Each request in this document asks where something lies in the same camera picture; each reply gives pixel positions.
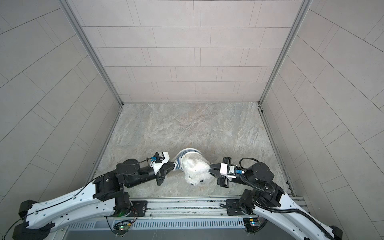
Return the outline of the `blue white striped sweater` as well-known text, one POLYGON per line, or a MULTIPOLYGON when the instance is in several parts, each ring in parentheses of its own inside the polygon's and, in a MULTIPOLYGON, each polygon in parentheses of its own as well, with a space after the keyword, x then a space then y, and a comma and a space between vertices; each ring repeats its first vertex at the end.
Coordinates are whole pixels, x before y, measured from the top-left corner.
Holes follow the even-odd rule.
POLYGON ((195 162, 203 160, 202 153, 194 148, 186 148, 181 150, 173 159, 174 171, 189 169, 195 166, 195 162))

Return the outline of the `white teddy bear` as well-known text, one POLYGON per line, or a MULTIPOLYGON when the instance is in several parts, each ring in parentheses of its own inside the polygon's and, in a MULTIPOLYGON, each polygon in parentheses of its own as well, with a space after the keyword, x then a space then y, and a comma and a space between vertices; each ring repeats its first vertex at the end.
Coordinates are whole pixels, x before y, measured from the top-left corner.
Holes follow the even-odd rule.
POLYGON ((199 185, 209 181, 212 178, 209 169, 210 163, 204 157, 199 163, 196 161, 194 167, 184 170, 187 183, 190 185, 199 185))

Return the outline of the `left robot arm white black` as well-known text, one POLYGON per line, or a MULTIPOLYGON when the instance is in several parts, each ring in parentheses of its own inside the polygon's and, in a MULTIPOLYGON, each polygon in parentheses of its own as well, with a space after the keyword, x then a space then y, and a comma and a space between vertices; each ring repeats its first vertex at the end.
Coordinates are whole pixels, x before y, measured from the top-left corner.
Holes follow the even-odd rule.
POLYGON ((156 180, 160 186, 166 175, 176 167, 169 160, 145 160, 148 166, 128 159, 113 171, 91 180, 84 187, 44 202, 27 200, 21 203, 22 223, 15 226, 14 240, 43 240, 64 226, 95 217, 116 217, 130 214, 133 205, 125 188, 156 180))

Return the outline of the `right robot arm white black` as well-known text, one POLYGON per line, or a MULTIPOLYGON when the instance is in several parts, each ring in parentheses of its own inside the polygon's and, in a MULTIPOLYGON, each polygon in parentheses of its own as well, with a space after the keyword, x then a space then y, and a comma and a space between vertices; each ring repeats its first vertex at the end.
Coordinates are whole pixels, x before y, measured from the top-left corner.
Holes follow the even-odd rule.
POLYGON ((254 234, 268 222, 273 223, 296 240, 340 240, 343 231, 327 226, 298 205, 274 181, 270 168, 258 160, 248 167, 233 165, 231 158, 220 164, 210 165, 209 173, 217 178, 220 187, 230 183, 248 187, 238 200, 227 200, 221 204, 229 216, 248 216, 246 232, 254 234))

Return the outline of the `right green circuit board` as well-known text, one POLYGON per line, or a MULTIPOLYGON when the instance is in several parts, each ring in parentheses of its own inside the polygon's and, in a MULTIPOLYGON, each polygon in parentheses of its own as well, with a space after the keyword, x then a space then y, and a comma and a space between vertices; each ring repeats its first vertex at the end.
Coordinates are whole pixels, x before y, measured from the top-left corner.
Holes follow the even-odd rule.
POLYGON ((244 226, 245 226, 245 232, 246 233, 255 233, 260 228, 260 222, 259 219, 253 219, 253 218, 244 218, 243 219, 244 226))

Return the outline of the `green circuit board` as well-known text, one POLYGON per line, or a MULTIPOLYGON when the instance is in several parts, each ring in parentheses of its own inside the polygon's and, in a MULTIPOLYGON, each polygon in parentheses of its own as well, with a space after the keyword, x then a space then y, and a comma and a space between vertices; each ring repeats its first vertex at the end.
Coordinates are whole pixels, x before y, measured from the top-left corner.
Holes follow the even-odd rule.
POLYGON ((128 231, 131 226, 132 226, 132 221, 129 221, 129 220, 121 221, 121 222, 115 223, 114 230, 124 232, 124 231, 128 231))
POLYGON ((260 228, 260 222, 259 219, 253 219, 253 218, 244 218, 243 219, 244 226, 245 226, 245 232, 246 233, 255 233, 260 228))

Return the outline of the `left green circuit board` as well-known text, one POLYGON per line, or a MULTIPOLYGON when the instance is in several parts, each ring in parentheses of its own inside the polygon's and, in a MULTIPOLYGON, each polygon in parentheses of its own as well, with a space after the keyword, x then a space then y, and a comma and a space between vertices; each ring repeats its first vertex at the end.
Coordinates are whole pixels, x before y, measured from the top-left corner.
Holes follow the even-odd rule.
POLYGON ((114 230, 124 232, 124 231, 128 231, 131 226, 132 226, 132 221, 129 221, 129 220, 121 221, 121 222, 115 223, 114 230))

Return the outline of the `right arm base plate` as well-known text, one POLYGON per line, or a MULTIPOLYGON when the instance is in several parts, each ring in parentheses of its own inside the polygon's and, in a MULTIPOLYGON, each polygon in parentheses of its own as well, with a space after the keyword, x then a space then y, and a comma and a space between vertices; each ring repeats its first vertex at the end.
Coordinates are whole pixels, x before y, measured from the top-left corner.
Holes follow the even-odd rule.
POLYGON ((228 216, 256 216, 253 212, 256 205, 252 200, 227 199, 225 204, 220 204, 220 207, 226 209, 228 216))

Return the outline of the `aluminium mounting rail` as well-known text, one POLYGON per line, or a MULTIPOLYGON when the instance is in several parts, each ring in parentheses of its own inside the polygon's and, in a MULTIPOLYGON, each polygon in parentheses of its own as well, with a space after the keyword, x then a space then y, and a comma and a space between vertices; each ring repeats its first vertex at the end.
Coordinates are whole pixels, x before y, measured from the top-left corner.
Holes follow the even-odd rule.
POLYGON ((225 204, 227 199, 240 199, 235 197, 198 197, 198 198, 153 198, 133 199, 131 201, 148 201, 146 215, 133 218, 111 218, 109 215, 116 210, 115 200, 102 202, 97 199, 76 197, 70 200, 68 206, 64 206, 57 219, 75 223, 90 219, 104 218, 114 221, 141 220, 141 219, 197 219, 197 218, 226 218, 226 209, 220 204, 225 204))

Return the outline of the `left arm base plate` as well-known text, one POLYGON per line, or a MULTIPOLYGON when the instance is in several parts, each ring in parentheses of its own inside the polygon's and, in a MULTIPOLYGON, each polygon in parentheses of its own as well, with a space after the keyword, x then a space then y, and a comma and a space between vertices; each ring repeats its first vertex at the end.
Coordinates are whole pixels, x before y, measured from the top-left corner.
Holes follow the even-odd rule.
POLYGON ((148 201, 131 201, 130 208, 122 208, 121 210, 115 210, 113 214, 109 215, 111 218, 137 218, 144 217, 146 215, 148 207, 148 201))

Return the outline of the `right corner aluminium post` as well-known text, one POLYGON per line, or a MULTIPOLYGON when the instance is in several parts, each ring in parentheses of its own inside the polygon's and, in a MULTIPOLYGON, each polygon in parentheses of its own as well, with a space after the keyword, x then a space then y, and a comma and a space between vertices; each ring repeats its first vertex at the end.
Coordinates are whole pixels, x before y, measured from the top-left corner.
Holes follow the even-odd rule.
POLYGON ((277 74, 284 62, 284 59, 285 57, 287 56, 288 52, 289 52, 289 49, 295 39, 295 36, 297 35, 298 33, 298 30, 301 26, 301 23, 303 22, 305 16, 306 16, 306 13, 308 12, 309 10, 309 7, 311 5, 312 1, 311 0, 304 0, 299 8, 299 11, 298 11, 298 14, 293 22, 293 25, 289 31, 289 34, 287 36, 287 39, 284 43, 284 46, 282 48, 282 51, 278 57, 278 60, 273 68, 273 71, 271 73, 271 76, 267 82, 267 85, 266 85, 266 88, 265 90, 263 91, 262 93, 262 96, 261 96, 261 99, 259 101, 259 106, 261 107, 264 102, 266 101, 266 98, 267 98, 267 95, 270 91, 270 89, 272 88, 272 85, 274 83, 274 80, 276 79, 277 77, 277 74))

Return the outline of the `corner aluminium post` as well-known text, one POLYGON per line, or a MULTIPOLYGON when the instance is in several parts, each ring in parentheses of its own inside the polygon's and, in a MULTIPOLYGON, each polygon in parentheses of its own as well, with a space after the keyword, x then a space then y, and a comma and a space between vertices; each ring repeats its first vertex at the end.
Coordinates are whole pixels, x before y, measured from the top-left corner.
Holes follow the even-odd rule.
POLYGON ((261 99, 259 101, 259 106, 261 107, 264 102, 266 101, 266 98, 267 98, 267 95, 270 91, 270 89, 272 88, 272 85, 274 83, 274 80, 276 79, 277 77, 277 74, 284 62, 284 59, 285 57, 287 56, 288 52, 289 52, 289 49, 295 39, 295 36, 297 35, 298 33, 298 30, 301 26, 301 23, 303 22, 305 16, 306 16, 306 13, 308 12, 309 10, 309 7, 311 5, 312 1, 311 0, 304 0, 299 8, 299 11, 298 11, 298 14, 293 22, 293 25, 289 31, 289 34, 287 36, 287 39, 284 43, 284 46, 282 48, 282 51, 278 57, 278 60, 273 68, 273 71, 271 73, 271 76, 267 82, 267 85, 266 85, 266 88, 265 90, 263 91, 262 93, 262 96, 261 96, 261 99))
POLYGON ((103 78, 103 80, 106 82, 110 90, 112 91, 113 95, 115 96, 116 100, 118 101, 119 105, 122 107, 124 103, 122 102, 116 88, 113 86, 113 83, 111 79, 109 78, 107 72, 105 71, 104 67, 102 66, 102 63, 97 56, 97 53, 95 49, 92 47, 90 41, 88 40, 82 26, 80 25, 80 22, 76 18, 74 11, 72 10, 71 6, 69 5, 69 2, 66 0, 58 0, 60 7, 62 8, 65 16, 67 17, 68 21, 70 22, 71 26, 73 27, 75 33, 77 34, 80 42, 84 46, 85 50, 87 51, 90 59, 92 60, 93 64, 95 65, 96 69, 98 70, 99 74, 103 78))

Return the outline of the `left corner aluminium post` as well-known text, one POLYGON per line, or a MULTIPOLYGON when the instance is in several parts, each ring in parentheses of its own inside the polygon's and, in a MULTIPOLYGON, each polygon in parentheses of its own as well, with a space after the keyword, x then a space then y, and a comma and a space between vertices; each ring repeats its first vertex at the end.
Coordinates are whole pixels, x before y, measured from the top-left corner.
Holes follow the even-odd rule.
POLYGON ((71 6, 69 5, 69 2, 66 0, 58 0, 60 7, 62 8, 65 16, 67 17, 68 21, 70 22, 71 26, 73 27, 75 33, 77 34, 80 42, 84 46, 85 50, 87 51, 90 59, 92 60, 93 64, 95 65, 96 69, 98 70, 99 74, 103 78, 103 80, 106 82, 110 90, 112 91, 113 95, 115 96, 116 100, 118 101, 119 105, 122 107, 124 103, 122 102, 116 88, 113 86, 113 83, 111 79, 109 78, 107 72, 105 71, 104 67, 102 66, 102 63, 97 56, 97 53, 95 49, 92 47, 90 41, 88 40, 82 26, 80 25, 80 22, 76 18, 74 11, 72 10, 71 6))

